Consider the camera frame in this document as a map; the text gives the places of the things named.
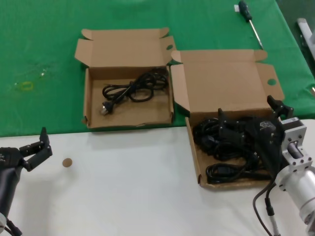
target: black cable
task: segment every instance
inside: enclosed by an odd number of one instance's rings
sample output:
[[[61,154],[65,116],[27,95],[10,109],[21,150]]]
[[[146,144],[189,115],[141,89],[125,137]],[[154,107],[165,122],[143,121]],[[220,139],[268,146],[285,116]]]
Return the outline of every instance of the black cable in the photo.
[[[267,193],[266,193],[266,198],[269,198],[269,194],[271,192],[271,190],[276,187],[276,183],[274,183],[268,190],[267,190]]]
[[[11,232],[11,230],[8,229],[7,227],[5,227],[4,230],[7,231],[10,235],[14,236],[14,234]]]
[[[9,219],[6,220],[6,225],[8,226],[8,228],[11,231],[11,235],[13,236],[21,236],[22,232],[20,231],[20,229],[18,227],[16,227],[12,221],[10,221]]]
[[[235,122],[235,125],[227,123],[226,126],[235,133],[243,134],[245,126],[241,121],[245,122],[250,119],[253,117],[244,117],[239,119],[240,122]],[[193,128],[193,138],[203,152],[212,155],[218,161],[224,162],[233,158],[245,159],[244,165],[218,163],[208,166],[206,169],[208,183],[233,182],[239,178],[270,179],[268,174],[257,173],[258,170],[264,168],[259,165],[259,158],[250,142],[246,141],[240,145],[220,137],[217,118],[208,118],[196,125]]]
[[[168,87],[168,71],[164,67],[154,68],[127,85],[108,85],[103,88],[102,94],[107,99],[103,103],[102,113],[105,115],[113,111],[115,104],[128,97],[132,102],[146,102],[153,98],[155,90]],[[139,99],[135,95],[138,91],[147,91],[145,98]]]
[[[269,184],[268,184],[263,190],[261,190],[261,191],[254,197],[254,199],[253,199],[253,201],[252,201],[252,207],[254,208],[255,214],[256,214],[256,216],[257,216],[259,222],[260,222],[261,225],[263,226],[264,230],[267,232],[267,234],[268,234],[269,236],[273,236],[273,235],[270,233],[270,231],[267,229],[267,227],[265,226],[264,222],[263,222],[262,219],[260,218],[260,215],[259,215],[258,210],[257,210],[257,207],[256,207],[256,201],[257,201],[257,199],[258,199],[261,195],[263,195],[267,190],[273,188],[272,186],[273,186],[273,184],[274,184],[274,182],[275,182],[275,179],[276,179],[276,178],[273,178],[273,179],[269,182]]]

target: white table surface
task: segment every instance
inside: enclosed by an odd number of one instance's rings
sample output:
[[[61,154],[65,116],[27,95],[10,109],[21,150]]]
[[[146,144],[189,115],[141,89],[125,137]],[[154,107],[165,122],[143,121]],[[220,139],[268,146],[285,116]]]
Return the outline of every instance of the white table surface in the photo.
[[[304,147],[314,155],[315,120],[304,122]],[[0,145],[37,140],[1,138]],[[266,236],[252,208],[259,189],[214,192],[197,184],[185,127],[50,140],[54,155],[22,172],[9,214],[24,236]],[[71,167],[62,166],[65,158]],[[275,188],[271,200],[282,236],[306,235],[288,194]],[[271,229],[263,197],[257,207]]]

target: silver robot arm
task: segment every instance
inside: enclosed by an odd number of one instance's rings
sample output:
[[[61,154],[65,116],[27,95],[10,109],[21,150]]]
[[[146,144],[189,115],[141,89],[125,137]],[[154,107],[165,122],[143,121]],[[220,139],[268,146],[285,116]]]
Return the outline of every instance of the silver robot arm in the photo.
[[[281,149],[288,165],[278,173],[275,183],[299,209],[307,234],[315,236],[315,168],[303,148],[306,126],[298,118],[281,123],[286,127]]]

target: cardboard box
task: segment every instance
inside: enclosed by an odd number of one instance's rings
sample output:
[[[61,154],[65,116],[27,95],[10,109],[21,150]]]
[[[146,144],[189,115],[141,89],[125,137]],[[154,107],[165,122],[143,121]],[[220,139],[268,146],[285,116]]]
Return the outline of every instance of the cardboard box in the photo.
[[[192,128],[204,118],[218,117],[218,108],[229,118],[269,115],[267,96],[283,100],[284,94],[273,66],[258,62],[266,59],[267,53],[263,50],[173,51],[172,58],[183,63],[171,66],[174,100],[190,111],[186,123],[198,183],[208,188],[266,184],[266,181],[248,179],[208,184],[206,168],[219,161],[195,145]],[[234,159],[227,163],[241,162]]]
[[[82,30],[75,58],[87,65],[84,93],[84,122],[88,128],[170,124],[173,119],[171,83],[167,91],[155,90],[142,103],[129,99],[115,105],[112,114],[102,115],[108,84],[125,85],[155,67],[166,67],[176,49],[168,29]]]

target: screwdriver shaft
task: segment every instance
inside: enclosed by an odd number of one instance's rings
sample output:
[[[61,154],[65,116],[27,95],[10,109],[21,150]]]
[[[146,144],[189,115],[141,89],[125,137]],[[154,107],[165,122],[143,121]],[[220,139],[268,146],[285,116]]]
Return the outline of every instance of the screwdriver shaft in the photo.
[[[251,26],[252,26],[252,30],[254,31],[257,40],[258,40],[258,42],[259,42],[259,44],[260,44],[260,46],[261,46],[261,49],[264,49],[263,46],[262,46],[262,43],[261,43],[261,41],[260,41],[260,38],[259,38],[259,36],[258,36],[258,33],[256,32],[254,25],[252,24],[252,21],[249,20],[249,22],[250,22],[250,24],[251,24]]]

